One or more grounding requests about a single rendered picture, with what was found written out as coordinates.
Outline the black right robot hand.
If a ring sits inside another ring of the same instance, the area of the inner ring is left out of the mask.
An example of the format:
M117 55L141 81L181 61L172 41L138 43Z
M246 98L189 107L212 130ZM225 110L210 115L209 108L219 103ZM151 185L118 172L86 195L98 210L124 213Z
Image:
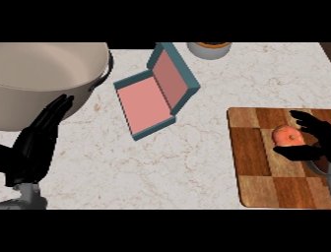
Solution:
M331 162L331 124L297 110L292 110L290 115L296 119L300 131L317 138L320 147L309 145L274 147L274 151L292 161L320 160L321 157L327 157Z

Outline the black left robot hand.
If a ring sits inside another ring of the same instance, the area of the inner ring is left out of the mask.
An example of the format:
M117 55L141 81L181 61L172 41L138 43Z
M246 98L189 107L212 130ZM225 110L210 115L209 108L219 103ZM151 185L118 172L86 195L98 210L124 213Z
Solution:
M47 175L58 126L72 107L74 96L62 94L46 106L32 124L22 130L13 147L0 145L0 172L6 175L6 186L38 183Z

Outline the orange squash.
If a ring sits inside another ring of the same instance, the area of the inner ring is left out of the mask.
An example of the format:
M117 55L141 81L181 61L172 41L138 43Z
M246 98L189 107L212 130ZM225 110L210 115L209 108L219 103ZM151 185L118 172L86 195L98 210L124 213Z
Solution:
M281 125L272 132L274 143L280 147L303 146L305 141L299 130L290 125Z

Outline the checkered wooden cutting board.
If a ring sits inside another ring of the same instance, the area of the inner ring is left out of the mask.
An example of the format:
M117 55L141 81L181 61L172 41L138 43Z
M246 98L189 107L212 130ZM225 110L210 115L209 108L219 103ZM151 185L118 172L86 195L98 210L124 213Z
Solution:
M290 108L229 107L226 119L243 206L331 209L327 158L311 168L274 152L274 130L284 124L300 128Z

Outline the teal and pink open box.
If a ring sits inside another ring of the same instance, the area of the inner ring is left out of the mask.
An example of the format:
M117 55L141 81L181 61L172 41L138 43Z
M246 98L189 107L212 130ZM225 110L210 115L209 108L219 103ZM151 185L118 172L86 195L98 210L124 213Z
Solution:
M129 132L138 141L176 122L201 85L172 42L158 42L146 70L114 82Z

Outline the large beige pot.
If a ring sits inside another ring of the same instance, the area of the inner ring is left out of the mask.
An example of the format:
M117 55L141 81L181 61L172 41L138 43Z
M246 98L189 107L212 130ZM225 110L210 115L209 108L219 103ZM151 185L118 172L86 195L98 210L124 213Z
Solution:
M61 95L75 113L114 69L104 42L0 42L0 131L21 131Z

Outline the grey cup with orange rim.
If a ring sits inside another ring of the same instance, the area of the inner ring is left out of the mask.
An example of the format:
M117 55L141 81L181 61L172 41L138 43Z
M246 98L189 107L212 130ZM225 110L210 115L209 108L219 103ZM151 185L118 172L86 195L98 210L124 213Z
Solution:
M229 52L231 43L189 42L188 48L197 57L206 60L215 60L223 57Z

